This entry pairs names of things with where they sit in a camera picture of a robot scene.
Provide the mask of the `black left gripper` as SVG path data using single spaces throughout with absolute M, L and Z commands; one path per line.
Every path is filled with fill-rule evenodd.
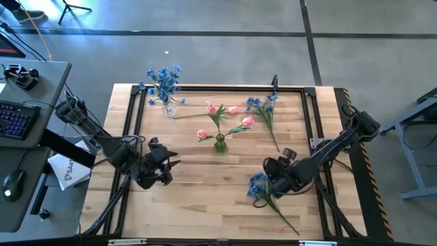
M 170 161 L 170 158 L 178 153 L 169 151 L 157 137 L 151 138 L 147 145 L 150 147 L 147 154 L 142 154 L 142 148 L 139 150 L 136 183 L 143 189 L 149 189 L 156 181 L 169 184 L 173 180 L 171 168 L 180 163 L 180 160 Z

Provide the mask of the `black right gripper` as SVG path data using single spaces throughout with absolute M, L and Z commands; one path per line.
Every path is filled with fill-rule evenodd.
M 267 177 L 279 177 L 278 180 L 271 183 L 271 194 L 275 198 L 280 198 L 288 191 L 300 191 L 307 185 L 307 181 L 301 181 L 294 173 L 296 162 L 292 163 L 292 161 L 296 155 L 297 153 L 293 150 L 284 148 L 278 160 L 268 157 L 263 161 Z

